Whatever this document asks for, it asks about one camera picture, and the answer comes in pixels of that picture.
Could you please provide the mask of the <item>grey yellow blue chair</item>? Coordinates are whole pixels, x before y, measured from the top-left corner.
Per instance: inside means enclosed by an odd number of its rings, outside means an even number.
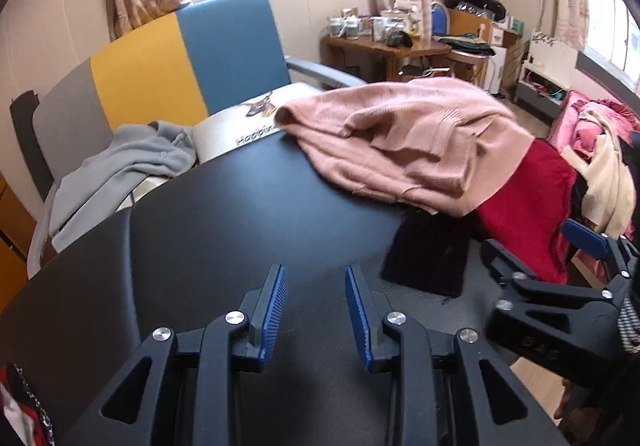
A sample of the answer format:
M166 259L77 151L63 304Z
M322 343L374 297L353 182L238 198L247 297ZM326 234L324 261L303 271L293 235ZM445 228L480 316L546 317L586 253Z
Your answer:
M358 83L328 66L285 56L269 0L206 0L114 40L46 92L25 90L11 103L12 127L45 197L104 150L119 126L194 126L288 85L291 72L331 87Z

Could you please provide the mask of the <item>red garment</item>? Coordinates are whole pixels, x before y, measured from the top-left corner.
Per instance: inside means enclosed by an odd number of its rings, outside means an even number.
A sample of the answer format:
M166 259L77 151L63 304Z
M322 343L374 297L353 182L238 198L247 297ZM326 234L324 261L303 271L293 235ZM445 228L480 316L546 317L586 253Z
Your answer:
M475 211L480 232L498 241L544 282L567 283L570 217L577 173L555 147L536 139L518 169Z

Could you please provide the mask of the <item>pink knit sweater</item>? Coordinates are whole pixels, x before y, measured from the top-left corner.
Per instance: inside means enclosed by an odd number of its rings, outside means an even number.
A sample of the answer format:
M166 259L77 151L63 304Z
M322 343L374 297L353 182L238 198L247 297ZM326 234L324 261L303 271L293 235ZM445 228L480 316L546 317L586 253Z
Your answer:
M534 141L502 102L451 77L296 98L274 121L335 186L454 217L498 192Z

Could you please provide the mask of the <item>pile of pink bedding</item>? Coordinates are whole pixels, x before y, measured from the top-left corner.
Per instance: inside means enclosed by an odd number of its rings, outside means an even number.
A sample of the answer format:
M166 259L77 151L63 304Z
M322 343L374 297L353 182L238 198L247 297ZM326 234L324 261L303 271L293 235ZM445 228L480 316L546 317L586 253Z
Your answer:
M582 221L614 239L632 238L639 226L634 221L639 193L632 158L624 154L638 132L639 119L623 102L591 99L572 90L547 137L585 181L586 190L578 195Z

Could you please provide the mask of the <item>white printed pillow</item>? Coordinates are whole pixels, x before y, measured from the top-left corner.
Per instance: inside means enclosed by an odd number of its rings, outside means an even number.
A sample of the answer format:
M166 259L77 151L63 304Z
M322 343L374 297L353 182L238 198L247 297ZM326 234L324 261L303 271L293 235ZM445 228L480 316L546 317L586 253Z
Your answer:
M294 99L308 99L317 94L320 94L320 90L307 83L294 83L207 117L193 127L192 136L198 163L219 158L279 132L274 117L280 106Z

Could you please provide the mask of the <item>grey cardigan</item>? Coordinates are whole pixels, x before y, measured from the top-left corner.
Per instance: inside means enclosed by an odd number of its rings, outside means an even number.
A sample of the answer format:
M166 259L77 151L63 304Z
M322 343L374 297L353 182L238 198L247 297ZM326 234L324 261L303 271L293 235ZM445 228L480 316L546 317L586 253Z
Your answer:
M195 163L191 126L154 121L117 128L105 150L85 159L50 188L28 249L27 277L39 273L47 244L61 252Z

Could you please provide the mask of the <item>black folded cloth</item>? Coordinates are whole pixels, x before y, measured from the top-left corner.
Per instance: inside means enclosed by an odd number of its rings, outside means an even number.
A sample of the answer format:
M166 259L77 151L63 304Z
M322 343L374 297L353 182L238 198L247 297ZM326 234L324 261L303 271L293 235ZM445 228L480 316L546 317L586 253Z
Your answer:
M470 241L464 217L410 212L395 233L381 277L422 292L459 297Z

